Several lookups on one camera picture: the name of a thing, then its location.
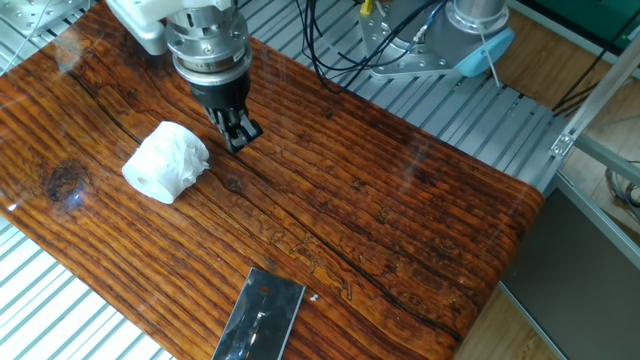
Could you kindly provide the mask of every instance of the black cable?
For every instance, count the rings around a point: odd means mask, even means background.
[[[640,15],[640,8],[638,8],[638,10],[636,10],[635,13],[633,13],[633,15],[629,18],[629,20],[627,20],[626,23],[624,23],[624,25],[622,25],[622,27],[620,28],[620,30],[618,30],[618,32],[613,36],[613,38],[611,38],[611,40],[609,41],[610,44],[615,43],[615,41],[620,37],[620,35],[622,35],[622,33],[624,33],[624,31],[627,29],[627,27],[629,27],[629,25],[631,25],[633,23],[633,21],[638,17],[638,15]],[[571,95],[571,93],[573,93],[573,91],[580,85],[580,83],[582,83],[582,81],[587,77],[587,75],[596,67],[596,65],[600,62],[600,60],[602,60],[602,58],[604,57],[604,55],[607,53],[607,50],[603,49],[600,54],[595,58],[595,60],[593,60],[593,62],[591,63],[591,65],[589,65],[589,67],[587,68],[587,70],[582,74],[582,76],[580,76],[580,78],[571,86],[571,88],[562,96],[562,98],[560,99],[560,101],[558,101],[558,103],[553,107],[553,109],[551,109],[551,111],[556,111],[558,110],[562,105],[566,104],[567,102],[571,101],[571,99],[567,99],[567,97],[569,95]]]

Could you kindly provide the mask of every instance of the metal grating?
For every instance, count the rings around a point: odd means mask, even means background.
[[[0,289],[3,359],[172,359],[3,218]]]
[[[302,26],[293,0],[240,1],[252,36],[296,61]],[[30,40],[17,64],[73,24],[73,13]],[[358,9],[347,0],[322,0],[318,25],[325,40],[353,57],[364,54]],[[24,36],[0,20],[0,69]],[[325,43],[317,53],[343,61]],[[339,84],[346,76],[334,79]],[[487,77],[459,75],[380,80],[362,73],[350,90],[500,171],[544,190],[561,160],[547,154],[564,119]],[[0,218],[0,354],[6,359],[173,359],[50,255]]]

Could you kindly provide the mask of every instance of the wooden table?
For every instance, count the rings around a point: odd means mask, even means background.
[[[98,4],[0,79],[3,215],[180,359],[211,357],[252,266],[308,286],[286,359],[452,357],[542,196],[252,45],[265,134],[230,156]],[[211,153],[171,206],[120,172],[165,119]]]

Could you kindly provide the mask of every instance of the wood knot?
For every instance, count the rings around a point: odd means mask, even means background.
[[[376,216],[376,220],[384,225],[384,223],[387,221],[387,217],[389,216],[389,210],[388,209],[381,209],[380,212],[378,213],[378,215]]]
[[[44,181],[45,194],[54,202],[76,197],[89,181],[87,170],[77,161],[68,160],[56,167]]]
[[[363,186],[365,186],[366,183],[360,179],[356,180],[353,182],[353,184],[351,185],[352,188],[360,191],[360,189],[362,189]]]
[[[234,178],[228,178],[226,188],[234,191],[240,190],[240,182]]]
[[[329,210],[329,203],[330,203],[330,201],[325,201],[322,204],[320,204],[320,212],[321,213],[327,212],[327,210]]]

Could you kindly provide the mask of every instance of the metal plate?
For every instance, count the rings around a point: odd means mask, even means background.
[[[212,360],[278,360],[306,286],[252,268]]]
[[[413,1],[410,3],[398,2],[384,5],[384,8],[386,9],[386,16],[383,16],[375,6],[373,7],[371,14],[360,14],[359,24],[361,36],[364,41],[367,54],[373,53],[373,51],[387,36],[389,26],[393,27],[393,24],[391,24],[393,12],[402,11],[404,10],[402,7],[407,6],[410,8],[409,12],[411,12],[411,9],[415,8]],[[387,47],[375,62],[381,64],[387,63],[401,56],[405,49],[398,46],[399,44],[393,44]],[[400,61],[390,65],[376,67],[372,69],[371,72],[374,76],[381,78],[411,78],[414,76],[433,76],[457,73],[457,71],[453,70],[451,66],[444,61],[444,59],[441,59],[439,55],[434,53],[424,44],[415,45],[411,53],[403,56]]]

